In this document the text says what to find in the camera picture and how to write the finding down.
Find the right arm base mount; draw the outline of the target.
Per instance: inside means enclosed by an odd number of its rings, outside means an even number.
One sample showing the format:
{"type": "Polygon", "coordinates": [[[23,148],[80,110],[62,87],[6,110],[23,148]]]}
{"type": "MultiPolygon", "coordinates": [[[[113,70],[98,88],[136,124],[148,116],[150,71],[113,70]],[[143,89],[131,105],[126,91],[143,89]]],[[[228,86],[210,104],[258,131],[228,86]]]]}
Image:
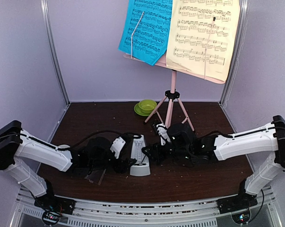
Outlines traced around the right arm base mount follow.
{"type": "Polygon", "coordinates": [[[235,224],[244,225],[251,221],[251,207],[258,204],[255,197],[240,197],[239,195],[217,200],[220,214],[230,213],[235,224]]]}

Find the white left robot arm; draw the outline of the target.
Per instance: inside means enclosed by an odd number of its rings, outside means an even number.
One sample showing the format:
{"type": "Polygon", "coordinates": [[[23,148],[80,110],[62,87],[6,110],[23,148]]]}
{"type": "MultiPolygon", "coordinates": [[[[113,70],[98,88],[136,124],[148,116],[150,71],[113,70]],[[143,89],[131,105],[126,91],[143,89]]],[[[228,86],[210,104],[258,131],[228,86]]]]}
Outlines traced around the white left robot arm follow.
{"type": "Polygon", "coordinates": [[[122,159],[121,153],[129,142],[142,136],[130,132],[116,134],[118,137],[113,142],[94,132],[73,146],[56,146],[31,135],[22,129],[20,121],[14,120],[0,129],[0,170],[8,172],[47,209],[54,210],[59,206],[59,199],[54,196],[52,184],[31,171],[22,159],[35,160],[74,175],[88,176],[109,166],[117,173],[124,173],[136,161],[122,159]]]}

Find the clear metronome front cover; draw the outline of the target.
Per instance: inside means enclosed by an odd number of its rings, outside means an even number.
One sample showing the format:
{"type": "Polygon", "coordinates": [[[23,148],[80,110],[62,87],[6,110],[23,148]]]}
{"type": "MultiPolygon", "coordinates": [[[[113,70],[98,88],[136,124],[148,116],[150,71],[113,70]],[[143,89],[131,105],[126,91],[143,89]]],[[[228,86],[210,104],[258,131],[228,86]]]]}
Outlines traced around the clear metronome front cover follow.
{"type": "Polygon", "coordinates": [[[100,185],[105,175],[105,172],[106,169],[94,170],[89,175],[87,175],[85,179],[88,180],[90,183],[100,185]]]}

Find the white metronome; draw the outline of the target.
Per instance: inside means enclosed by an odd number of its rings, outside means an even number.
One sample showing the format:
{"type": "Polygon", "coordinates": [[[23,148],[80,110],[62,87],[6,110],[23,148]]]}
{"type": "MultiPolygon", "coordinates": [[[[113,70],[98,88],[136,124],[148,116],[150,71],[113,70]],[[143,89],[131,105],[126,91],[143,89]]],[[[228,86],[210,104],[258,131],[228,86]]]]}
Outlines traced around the white metronome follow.
{"type": "Polygon", "coordinates": [[[131,176],[148,176],[151,174],[149,159],[142,152],[142,149],[146,147],[146,142],[144,135],[141,135],[140,138],[134,138],[131,149],[131,158],[136,159],[136,163],[130,167],[131,176]]]}

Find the pink music stand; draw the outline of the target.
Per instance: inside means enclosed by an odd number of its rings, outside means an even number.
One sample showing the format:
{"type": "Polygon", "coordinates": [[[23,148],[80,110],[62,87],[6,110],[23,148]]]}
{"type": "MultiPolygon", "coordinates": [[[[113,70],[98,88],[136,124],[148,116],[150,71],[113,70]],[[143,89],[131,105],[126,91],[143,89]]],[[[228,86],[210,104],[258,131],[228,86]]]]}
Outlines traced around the pink music stand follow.
{"type": "Polygon", "coordinates": [[[176,78],[177,78],[177,72],[181,72],[181,73],[185,73],[185,74],[188,74],[188,75],[191,75],[191,76],[194,76],[194,77],[197,77],[197,78],[201,78],[203,80],[207,80],[207,81],[210,81],[210,82],[213,82],[213,83],[216,83],[216,84],[224,84],[225,81],[222,81],[222,80],[219,80],[219,79],[215,79],[215,78],[212,78],[212,77],[208,77],[208,76],[201,76],[201,75],[197,75],[197,74],[193,74],[193,73],[190,73],[188,71],[185,71],[185,70],[181,70],[181,69],[176,69],[176,70],[172,70],[172,77],[171,77],[171,88],[170,90],[167,90],[165,91],[165,95],[164,97],[162,98],[162,100],[159,102],[159,104],[156,106],[156,108],[151,112],[151,114],[144,120],[144,124],[146,124],[150,119],[151,117],[154,115],[154,114],[157,114],[157,116],[159,117],[159,120],[161,123],[164,123],[165,126],[168,128],[171,126],[171,120],[172,120],[172,114],[173,114],[173,104],[174,104],[174,101],[177,100],[177,102],[179,103],[181,109],[182,109],[182,112],[184,113],[184,120],[182,121],[182,123],[185,123],[187,122],[189,124],[189,126],[191,127],[191,129],[193,131],[195,131],[194,127],[193,127],[193,124],[189,118],[189,115],[180,99],[180,93],[176,91],[176,78]],[[165,118],[165,122],[163,122],[163,119],[160,115],[160,113],[158,112],[158,109],[159,107],[163,104],[163,102],[168,98],[168,107],[167,107],[167,113],[166,113],[166,118],[165,118]]]}

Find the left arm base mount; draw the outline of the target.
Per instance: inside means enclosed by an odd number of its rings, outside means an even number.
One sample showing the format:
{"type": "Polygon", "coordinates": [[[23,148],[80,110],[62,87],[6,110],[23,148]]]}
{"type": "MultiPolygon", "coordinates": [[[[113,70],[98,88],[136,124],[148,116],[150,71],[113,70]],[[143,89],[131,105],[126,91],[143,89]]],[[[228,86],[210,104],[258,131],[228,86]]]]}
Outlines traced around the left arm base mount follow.
{"type": "Polygon", "coordinates": [[[72,199],[54,197],[53,200],[46,201],[41,198],[35,198],[34,205],[44,210],[42,221],[48,226],[58,224],[63,214],[71,215],[76,202],[72,199]]]}

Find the blue sheet music page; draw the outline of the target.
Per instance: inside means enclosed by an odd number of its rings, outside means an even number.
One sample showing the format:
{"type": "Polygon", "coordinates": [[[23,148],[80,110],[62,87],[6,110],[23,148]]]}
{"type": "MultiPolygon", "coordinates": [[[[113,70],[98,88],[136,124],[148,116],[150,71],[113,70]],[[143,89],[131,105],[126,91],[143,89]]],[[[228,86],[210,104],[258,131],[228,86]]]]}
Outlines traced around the blue sheet music page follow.
{"type": "Polygon", "coordinates": [[[172,0],[130,0],[119,50],[151,66],[168,45],[172,0]]]}

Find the yellow sheet music page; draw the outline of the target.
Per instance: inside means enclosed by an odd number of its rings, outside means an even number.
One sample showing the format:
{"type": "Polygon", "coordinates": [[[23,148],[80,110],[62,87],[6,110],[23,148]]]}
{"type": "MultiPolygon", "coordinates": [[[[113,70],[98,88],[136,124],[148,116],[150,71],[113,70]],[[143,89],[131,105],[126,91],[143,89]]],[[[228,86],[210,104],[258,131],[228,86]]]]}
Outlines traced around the yellow sheet music page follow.
{"type": "Polygon", "coordinates": [[[174,0],[166,66],[225,83],[240,11],[238,0],[174,0]]]}

